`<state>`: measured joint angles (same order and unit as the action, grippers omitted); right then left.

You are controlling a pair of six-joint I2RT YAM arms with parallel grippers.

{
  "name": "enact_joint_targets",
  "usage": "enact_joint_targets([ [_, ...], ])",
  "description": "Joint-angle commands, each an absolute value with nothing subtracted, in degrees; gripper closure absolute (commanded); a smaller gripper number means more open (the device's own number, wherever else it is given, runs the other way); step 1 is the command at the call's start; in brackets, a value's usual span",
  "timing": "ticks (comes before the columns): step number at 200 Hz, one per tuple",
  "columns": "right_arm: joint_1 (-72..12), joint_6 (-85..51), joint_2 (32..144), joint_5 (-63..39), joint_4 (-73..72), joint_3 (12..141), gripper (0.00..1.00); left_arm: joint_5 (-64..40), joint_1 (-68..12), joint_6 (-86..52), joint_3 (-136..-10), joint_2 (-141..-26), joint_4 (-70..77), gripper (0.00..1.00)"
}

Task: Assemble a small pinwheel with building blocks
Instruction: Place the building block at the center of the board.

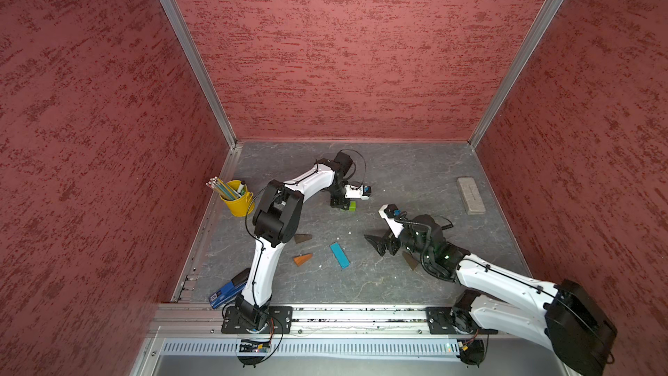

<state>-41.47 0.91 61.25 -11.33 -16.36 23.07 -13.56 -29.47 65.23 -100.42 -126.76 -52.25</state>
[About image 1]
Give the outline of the dark brown triangular block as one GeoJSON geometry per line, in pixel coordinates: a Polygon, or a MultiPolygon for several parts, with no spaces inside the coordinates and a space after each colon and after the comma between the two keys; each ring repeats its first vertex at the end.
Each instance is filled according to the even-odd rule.
{"type": "Polygon", "coordinates": [[[294,239],[296,244],[302,244],[306,241],[312,240],[312,235],[311,234],[299,233],[299,234],[296,234],[293,239],[294,239]]]}

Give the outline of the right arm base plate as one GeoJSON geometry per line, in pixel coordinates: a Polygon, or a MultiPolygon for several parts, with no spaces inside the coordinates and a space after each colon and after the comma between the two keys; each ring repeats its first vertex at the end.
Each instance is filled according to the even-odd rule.
{"type": "Polygon", "coordinates": [[[485,329],[479,326],[469,313],[451,307],[426,308],[426,322],[431,335],[454,335],[459,337],[473,337],[478,334],[498,334],[498,330],[485,329]]]}

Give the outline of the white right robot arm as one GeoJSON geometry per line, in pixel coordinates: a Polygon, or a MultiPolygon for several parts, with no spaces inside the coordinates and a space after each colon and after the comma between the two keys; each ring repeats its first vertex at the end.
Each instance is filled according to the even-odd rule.
{"type": "Polygon", "coordinates": [[[496,266],[445,238],[452,221],[408,218],[395,205],[379,212],[387,230],[365,235],[380,256],[403,252],[429,276],[464,287],[450,309],[459,334],[476,342],[483,330],[505,332],[543,346],[580,375],[601,375],[615,361],[618,330],[579,283],[536,280],[496,266]]]}

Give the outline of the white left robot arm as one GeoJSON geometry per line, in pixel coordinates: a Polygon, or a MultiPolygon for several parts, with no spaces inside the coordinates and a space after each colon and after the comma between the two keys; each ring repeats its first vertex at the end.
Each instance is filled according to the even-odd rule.
{"type": "Polygon", "coordinates": [[[297,233],[304,202],[327,191],[334,207],[348,209],[351,200],[346,197],[346,177],[353,165],[351,156],[341,151],[335,158],[321,158],[295,179],[273,180],[264,188],[252,218],[252,266],[245,288],[235,299],[236,310],[257,331],[270,318],[268,309],[278,261],[285,245],[297,233]]]}

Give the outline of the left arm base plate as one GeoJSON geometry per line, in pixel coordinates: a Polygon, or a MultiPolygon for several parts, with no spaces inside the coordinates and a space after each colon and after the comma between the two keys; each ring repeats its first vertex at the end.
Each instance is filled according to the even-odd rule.
{"type": "Polygon", "coordinates": [[[260,311],[243,312],[236,306],[228,306],[222,313],[222,334],[282,335],[292,327],[291,306],[268,306],[260,311]]]}

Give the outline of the orange triangular block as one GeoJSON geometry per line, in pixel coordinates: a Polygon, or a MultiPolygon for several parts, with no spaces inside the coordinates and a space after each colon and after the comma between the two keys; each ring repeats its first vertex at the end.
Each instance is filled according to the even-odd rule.
{"type": "Polygon", "coordinates": [[[303,266],[306,262],[308,262],[309,260],[311,260],[312,257],[313,257],[313,254],[312,254],[312,253],[308,253],[308,254],[303,254],[303,255],[295,256],[292,260],[293,260],[293,262],[295,263],[295,265],[296,265],[297,267],[301,267],[301,266],[303,266]]]}

